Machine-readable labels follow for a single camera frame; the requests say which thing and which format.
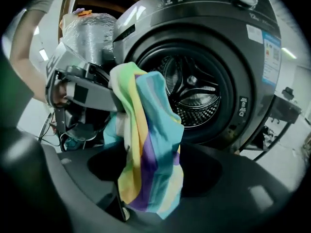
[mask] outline person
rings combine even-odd
[[[45,76],[37,70],[29,59],[30,46],[36,27],[50,10],[53,0],[33,0],[26,7],[13,36],[10,63],[18,76],[33,91],[34,98],[46,102]],[[66,84],[58,83],[53,91],[55,104],[66,102]]]

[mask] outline gray washing machine body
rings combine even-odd
[[[277,45],[273,74],[265,37]],[[256,130],[280,67],[280,30],[269,0],[252,7],[242,0],[140,0],[117,21],[113,45],[118,64],[133,61],[146,71],[174,54],[205,66],[219,84],[220,105],[207,123],[186,128],[183,140],[218,149],[239,149]]]

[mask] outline washing machine door opening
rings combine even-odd
[[[164,79],[172,110],[181,117],[187,133],[203,130],[205,139],[193,135],[195,142],[206,135],[217,135],[233,110],[233,87],[226,68],[208,51],[186,43],[169,43],[147,51],[138,66],[145,71],[159,71]]]

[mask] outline striped cloth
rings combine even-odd
[[[120,197],[128,207],[164,219],[179,204],[183,184],[181,119],[170,107],[159,72],[122,64],[111,70],[110,84],[126,111],[113,115],[104,130],[105,146],[124,137],[128,150],[118,179]]]

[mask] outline white sticker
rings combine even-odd
[[[263,43],[262,32],[260,29],[253,27],[251,25],[246,25],[248,38],[259,43]]]
[[[276,85],[281,67],[281,41],[270,34],[263,33],[264,69],[262,81]]]

